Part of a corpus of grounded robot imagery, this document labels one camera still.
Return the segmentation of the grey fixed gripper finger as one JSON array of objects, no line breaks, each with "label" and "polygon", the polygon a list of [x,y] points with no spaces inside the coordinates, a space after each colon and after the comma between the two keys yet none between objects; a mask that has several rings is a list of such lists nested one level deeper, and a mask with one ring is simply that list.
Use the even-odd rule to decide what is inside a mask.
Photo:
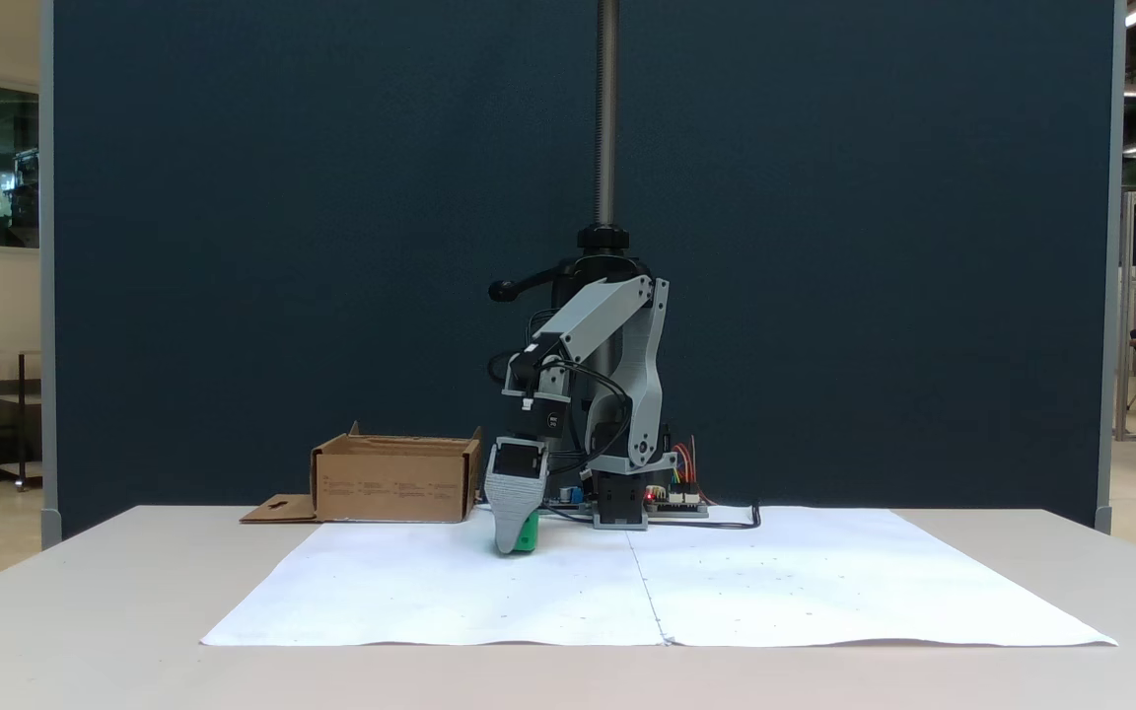
[{"label": "grey fixed gripper finger", "polygon": [[531,553],[537,546],[540,508],[545,481],[496,477],[485,481],[493,516],[493,540],[500,554]]}]

